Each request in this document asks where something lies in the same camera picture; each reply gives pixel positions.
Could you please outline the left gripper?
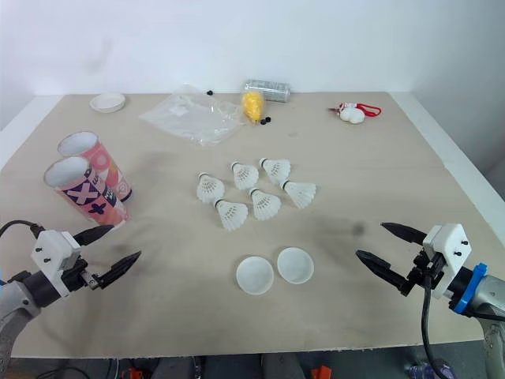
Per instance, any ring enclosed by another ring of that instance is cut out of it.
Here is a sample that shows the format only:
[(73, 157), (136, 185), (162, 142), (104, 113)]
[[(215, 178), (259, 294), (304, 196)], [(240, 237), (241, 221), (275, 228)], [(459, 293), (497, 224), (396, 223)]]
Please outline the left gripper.
[[(84, 230), (74, 235), (74, 240), (79, 246), (88, 246), (101, 239), (105, 234), (114, 229), (114, 225), (99, 225)], [(82, 287), (88, 287), (92, 291), (96, 288), (105, 289), (114, 281), (125, 275), (129, 269), (136, 263), (141, 252), (132, 253), (122, 258), (110, 267), (110, 270), (101, 276), (96, 276), (88, 271), (88, 262), (83, 258), (78, 258), (75, 265), (62, 273), (62, 282), (69, 292), (80, 290)]]

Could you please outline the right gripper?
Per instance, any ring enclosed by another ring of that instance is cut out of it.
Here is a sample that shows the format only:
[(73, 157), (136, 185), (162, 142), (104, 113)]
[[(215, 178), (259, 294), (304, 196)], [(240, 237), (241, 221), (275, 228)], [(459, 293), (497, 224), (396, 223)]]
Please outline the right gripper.
[[(422, 231), (400, 223), (381, 223), (380, 225), (397, 238), (408, 243), (415, 243), (419, 246), (423, 245), (423, 241), (427, 236), (427, 234)], [(404, 278), (397, 272), (391, 270), (390, 263), (382, 260), (373, 253), (357, 250), (356, 256), (372, 273), (394, 286), (402, 295), (408, 295), (415, 285), (433, 291), (435, 285), (441, 281), (443, 267), (445, 266), (445, 258), (441, 253), (435, 253), (435, 255), (430, 258), (428, 254), (422, 250), (413, 260), (414, 267), (411, 269), (408, 276)]]

